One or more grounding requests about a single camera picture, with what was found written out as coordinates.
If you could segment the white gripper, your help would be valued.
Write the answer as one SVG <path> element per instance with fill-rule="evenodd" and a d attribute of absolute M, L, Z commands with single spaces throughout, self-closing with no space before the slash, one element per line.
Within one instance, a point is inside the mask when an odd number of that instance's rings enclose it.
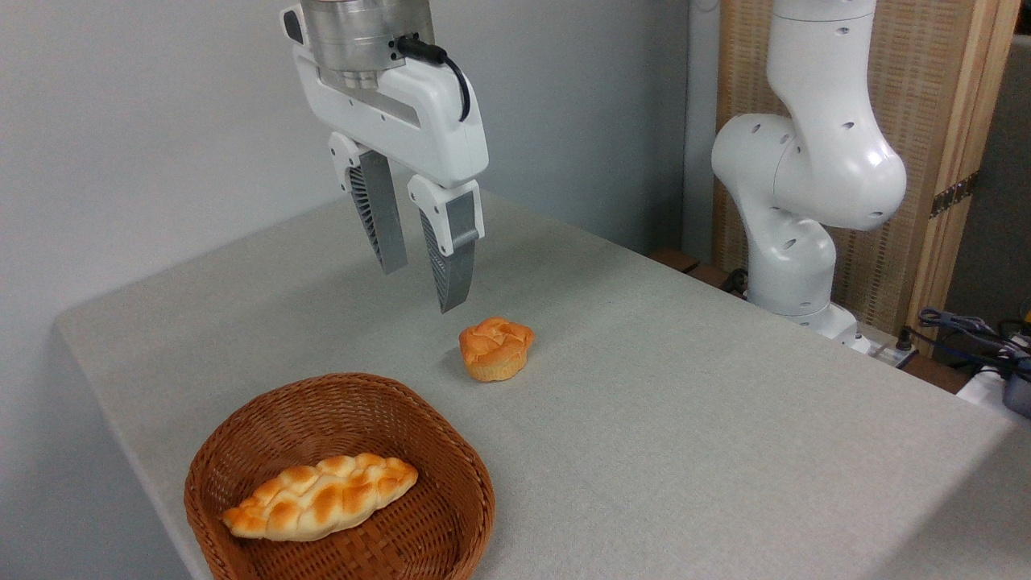
<path fill-rule="evenodd" d="M 281 28 L 310 109 L 336 131 L 333 168 L 384 274 L 408 264 L 391 159 L 417 173 L 408 195 L 439 307 L 463 304 L 485 236 L 474 179 L 487 168 L 487 144 L 471 83 L 410 54 L 434 43 L 429 5 L 295 4 L 281 11 Z"/>

